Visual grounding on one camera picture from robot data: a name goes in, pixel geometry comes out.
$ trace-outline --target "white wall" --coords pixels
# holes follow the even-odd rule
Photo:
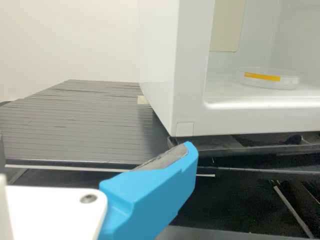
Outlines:
[[[137,80],[137,0],[4,0],[0,102],[68,79]]]

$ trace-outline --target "tan panel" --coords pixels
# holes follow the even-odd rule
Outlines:
[[[210,51],[236,52],[246,0],[215,0]]]

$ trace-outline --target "metal screw head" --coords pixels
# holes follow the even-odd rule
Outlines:
[[[97,200],[97,198],[98,197],[96,195],[87,194],[80,199],[80,202],[83,204],[90,204],[90,203],[93,203],[95,200]]]

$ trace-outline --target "yellow label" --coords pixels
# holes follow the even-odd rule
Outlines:
[[[269,80],[269,81],[274,81],[274,82],[279,82],[281,79],[280,76],[265,75],[265,74],[259,74],[259,73],[253,73],[253,72],[245,72],[244,76],[246,78],[262,79],[262,80]]]

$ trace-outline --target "white enclosure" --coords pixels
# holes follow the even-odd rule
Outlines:
[[[171,136],[320,130],[319,0],[138,3],[139,81]]]

